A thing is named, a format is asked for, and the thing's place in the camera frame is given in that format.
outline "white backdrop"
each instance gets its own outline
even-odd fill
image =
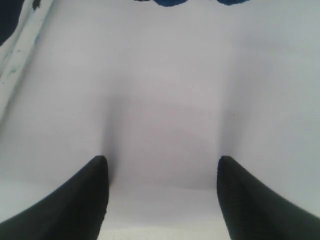
[[[2,219],[99,154],[106,228],[221,220],[221,155],[320,217],[319,12],[317,0],[57,0],[0,135],[1,181],[36,190],[8,194]]]

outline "white paper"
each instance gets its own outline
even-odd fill
[[[222,221],[230,155],[320,216],[319,10],[57,1],[2,128],[0,177],[51,191],[103,154],[104,229],[197,225]]]

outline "paint chip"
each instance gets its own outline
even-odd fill
[[[32,3],[33,10],[40,8],[40,4],[41,4],[41,0],[33,0],[33,3]]]

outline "white painted rod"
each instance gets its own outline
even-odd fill
[[[0,123],[20,83],[53,2],[54,0],[42,0],[40,8],[30,12],[15,46],[11,49],[10,59],[0,75]]]

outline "white surface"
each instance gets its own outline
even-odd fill
[[[231,155],[320,216],[319,10],[58,0],[2,128],[0,176],[54,188],[104,154],[104,230],[198,225],[222,219],[216,167]]]

